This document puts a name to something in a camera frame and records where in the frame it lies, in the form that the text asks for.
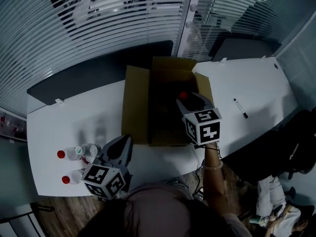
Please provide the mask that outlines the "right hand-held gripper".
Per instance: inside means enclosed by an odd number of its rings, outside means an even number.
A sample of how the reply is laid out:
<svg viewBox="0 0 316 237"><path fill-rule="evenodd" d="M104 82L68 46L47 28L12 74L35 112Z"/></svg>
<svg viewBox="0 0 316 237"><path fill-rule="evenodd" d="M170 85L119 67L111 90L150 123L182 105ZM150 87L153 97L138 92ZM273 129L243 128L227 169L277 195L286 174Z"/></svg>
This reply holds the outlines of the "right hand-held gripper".
<svg viewBox="0 0 316 237"><path fill-rule="evenodd" d="M200 111L188 110L179 99L176 99L179 110L184 115L186 134L197 146L219 141L222 117L218 108L214 108L211 100L204 95L195 92L192 94L199 99Z"/></svg>

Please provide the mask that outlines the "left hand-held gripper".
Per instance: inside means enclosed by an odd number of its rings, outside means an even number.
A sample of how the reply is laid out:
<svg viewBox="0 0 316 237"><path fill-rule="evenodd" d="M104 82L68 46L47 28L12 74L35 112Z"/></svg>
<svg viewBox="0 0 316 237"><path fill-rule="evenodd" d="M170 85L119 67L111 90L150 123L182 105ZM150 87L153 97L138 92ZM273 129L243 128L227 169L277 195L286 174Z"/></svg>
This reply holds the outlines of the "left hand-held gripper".
<svg viewBox="0 0 316 237"><path fill-rule="evenodd" d="M101 150L110 160L85 158L87 163L81 181L88 191L102 199L114 199L129 190L132 175L128 170L133 150L130 135L119 136Z"/></svg>

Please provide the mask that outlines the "white-green capped clear bottle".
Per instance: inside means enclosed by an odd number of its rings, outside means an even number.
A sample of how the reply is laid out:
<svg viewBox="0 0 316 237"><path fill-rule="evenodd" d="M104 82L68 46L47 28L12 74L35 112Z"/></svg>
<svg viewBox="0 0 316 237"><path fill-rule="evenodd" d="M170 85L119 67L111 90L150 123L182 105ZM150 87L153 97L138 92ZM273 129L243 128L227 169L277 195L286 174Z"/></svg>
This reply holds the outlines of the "white-green capped clear bottle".
<svg viewBox="0 0 316 237"><path fill-rule="evenodd" d="M101 147L96 144L88 143L75 147L75 153L84 157L97 157L101 152Z"/></svg>

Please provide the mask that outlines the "brown cardboard box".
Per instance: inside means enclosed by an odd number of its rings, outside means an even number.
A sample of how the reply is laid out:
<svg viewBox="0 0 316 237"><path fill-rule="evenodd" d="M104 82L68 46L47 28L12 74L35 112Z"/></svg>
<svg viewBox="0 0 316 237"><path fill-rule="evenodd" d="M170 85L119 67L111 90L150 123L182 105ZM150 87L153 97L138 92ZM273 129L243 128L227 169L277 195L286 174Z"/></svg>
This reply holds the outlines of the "brown cardboard box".
<svg viewBox="0 0 316 237"><path fill-rule="evenodd" d="M149 69L127 66L121 132L133 143L185 146L190 143L176 103L183 92L212 100L207 76L194 72L195 60L153 57Z"/></svg>

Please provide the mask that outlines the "person's right forearm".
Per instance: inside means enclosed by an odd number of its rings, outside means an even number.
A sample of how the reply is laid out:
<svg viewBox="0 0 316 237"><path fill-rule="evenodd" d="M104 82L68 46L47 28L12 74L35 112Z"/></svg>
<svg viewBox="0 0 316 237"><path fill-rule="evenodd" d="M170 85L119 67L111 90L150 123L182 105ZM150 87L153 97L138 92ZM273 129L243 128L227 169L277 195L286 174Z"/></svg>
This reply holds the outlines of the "person's right forearm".
<svg viewBox="0 0 316 237"><path fill-rule="evenodd" d="M230 208L225 197L222 162L216 143L205 145L203 165L203 199L210 208L219 214L230 213Z"/></svg>

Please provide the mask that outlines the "black marker pen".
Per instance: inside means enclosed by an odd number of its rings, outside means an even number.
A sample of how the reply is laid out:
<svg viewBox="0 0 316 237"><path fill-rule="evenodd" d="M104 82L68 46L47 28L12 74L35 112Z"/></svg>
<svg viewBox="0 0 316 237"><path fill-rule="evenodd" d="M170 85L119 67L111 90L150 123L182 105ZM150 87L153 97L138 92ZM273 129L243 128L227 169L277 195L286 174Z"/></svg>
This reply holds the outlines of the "black marker pen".
<svg viewBox="0 0 316 237"><path fill-rule="evenodd" d="M245 110L243 109L243 107L241 106L241 104L239 103L239 101L236 98L234 98L234 102L237 105L237 107L240 109L240 111L242 112L243 116L247 119L248 115L245 112Z"/></svg>

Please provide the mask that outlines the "white table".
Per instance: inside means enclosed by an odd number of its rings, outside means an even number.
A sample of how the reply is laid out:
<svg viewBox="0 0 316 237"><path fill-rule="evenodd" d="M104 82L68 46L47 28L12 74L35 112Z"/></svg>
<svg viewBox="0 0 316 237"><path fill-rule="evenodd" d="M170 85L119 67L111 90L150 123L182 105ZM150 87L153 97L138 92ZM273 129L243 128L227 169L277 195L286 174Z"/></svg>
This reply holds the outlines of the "white table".
<svg viewBox="0 0 316 237"><path fill-rule="evenodd" d="M222 115L220 154L228 156L258 138L292 113L298 103L276 58L202 62L194 71L210 81L215 107ZM119 81L44 106L27 115L27 142L33 179L39 195L81 197L84 184L66 185L62 177L83 167L59 159L59 150L81 143L105 145L121 134L124 82ZM234 102L236 98L248 118ZM135 145L128 169L132 188L145 182L178 177L196 170L202 149Z"/></svg>

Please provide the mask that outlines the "person's grey trousers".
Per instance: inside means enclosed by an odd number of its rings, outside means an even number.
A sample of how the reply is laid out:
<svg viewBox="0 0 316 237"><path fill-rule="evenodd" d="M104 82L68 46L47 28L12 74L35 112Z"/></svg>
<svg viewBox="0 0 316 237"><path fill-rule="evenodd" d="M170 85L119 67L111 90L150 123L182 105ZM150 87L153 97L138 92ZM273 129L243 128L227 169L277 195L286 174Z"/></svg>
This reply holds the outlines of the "person's grey trousers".
<svg viewBox="0 0 316 237"><path fill-rule="evenodd" d="M183 194L185 194L186 197L193 198L190 187L181 178L177 177L177 178L172 178L172 179L168 179L168 180L163 180L160 183L177 188Z"/></svg>

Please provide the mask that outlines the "person's mauve shirt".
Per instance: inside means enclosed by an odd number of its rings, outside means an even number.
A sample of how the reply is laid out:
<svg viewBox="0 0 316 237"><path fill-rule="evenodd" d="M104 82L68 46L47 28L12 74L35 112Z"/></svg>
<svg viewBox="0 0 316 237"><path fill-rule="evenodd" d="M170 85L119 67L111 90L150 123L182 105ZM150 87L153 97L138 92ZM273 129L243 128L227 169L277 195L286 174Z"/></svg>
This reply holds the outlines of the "person's mauve shirt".
<svg viewBox="0 0 316 237"><path fill-rule="evenodd" d="M189 203L180 190L145 184L126 194L124 227L129 237L190 237Z"/></svg>

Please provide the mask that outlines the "long dark desk partition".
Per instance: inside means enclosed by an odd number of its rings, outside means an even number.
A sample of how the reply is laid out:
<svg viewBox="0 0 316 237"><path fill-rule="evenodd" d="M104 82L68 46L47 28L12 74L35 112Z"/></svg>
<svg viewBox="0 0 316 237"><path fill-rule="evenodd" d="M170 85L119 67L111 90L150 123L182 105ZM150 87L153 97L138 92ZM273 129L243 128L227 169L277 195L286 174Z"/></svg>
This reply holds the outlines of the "long dark desk partition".
<svg viewBox="0 0 316 237"><path fill-rule="evenodd" d="M70 97L125 79L127 66L152 67L154 57L170 57L173 41L164 40L102 55L62 70L27 90L28 95L53 105Z"/></svg>

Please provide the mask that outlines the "short dark desk partition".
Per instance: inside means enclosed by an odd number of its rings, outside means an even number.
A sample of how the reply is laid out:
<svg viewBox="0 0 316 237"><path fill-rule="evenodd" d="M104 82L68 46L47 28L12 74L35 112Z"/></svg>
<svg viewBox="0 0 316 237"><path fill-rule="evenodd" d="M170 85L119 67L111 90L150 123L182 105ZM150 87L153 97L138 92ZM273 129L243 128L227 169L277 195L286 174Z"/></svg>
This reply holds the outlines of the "short dark desk partition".
<svg viewBox="0 0 316 237"><path fill-rule="evenodd" d="M271 57L280 47L281 43L276 40L225 39L211 61Z"/></svg>

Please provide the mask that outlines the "white horizontal blinds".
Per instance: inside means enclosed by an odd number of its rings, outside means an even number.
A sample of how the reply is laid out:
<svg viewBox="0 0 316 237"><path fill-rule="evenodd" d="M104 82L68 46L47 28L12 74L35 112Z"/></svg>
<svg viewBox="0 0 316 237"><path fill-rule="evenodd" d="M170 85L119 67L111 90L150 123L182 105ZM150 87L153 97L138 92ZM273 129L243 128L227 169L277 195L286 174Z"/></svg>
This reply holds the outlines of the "white horizontal blinds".
<svg viewBox="0 0 316 237"><path fill-rule="evenodd" d="M316 0L193 0L181 56L211 61L225 39L276 40L279 53L316 10Z"/></svg>
<svg viewBox="0 0 316 237"><path fill-rule="evenodd" d="M0 0L0 107L24 116L27 90L121 49L180 43L190 0Z"/></svg>

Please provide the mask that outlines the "whiteboard on black stand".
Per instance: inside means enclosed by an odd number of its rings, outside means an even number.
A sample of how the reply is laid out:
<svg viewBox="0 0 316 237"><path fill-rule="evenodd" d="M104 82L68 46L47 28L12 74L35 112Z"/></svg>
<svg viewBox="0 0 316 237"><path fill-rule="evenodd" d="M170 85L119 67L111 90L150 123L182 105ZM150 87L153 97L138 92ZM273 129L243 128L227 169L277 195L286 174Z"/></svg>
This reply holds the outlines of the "whiteboard on black stand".
<svg viewBox="0 0 316 237"><path fill-rule="evenodd" d="M54 210L53 206L30 203L0 211L0 237L50 237L39 213Z"/></svg>

